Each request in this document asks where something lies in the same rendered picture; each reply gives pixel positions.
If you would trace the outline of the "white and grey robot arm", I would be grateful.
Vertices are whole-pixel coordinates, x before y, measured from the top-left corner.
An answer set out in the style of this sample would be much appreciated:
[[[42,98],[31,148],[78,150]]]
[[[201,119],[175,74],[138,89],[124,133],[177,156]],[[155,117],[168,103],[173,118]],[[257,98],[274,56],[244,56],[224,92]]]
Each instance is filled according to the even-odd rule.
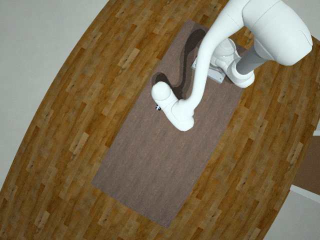
[[[253,33],[254,44],[240,57],[228,37],[243,26]],[[254,69],[266,61],[292,66],[312,46],[309,29],[282,0],[229,0],[199,46],[190,97],[178,100],[163,81],[153,85],[151,95],[169,121],[187,131],[194,126],[194,109],[203,97],[209,69],[225,72],[236,86],[246,88],[254,82]]]

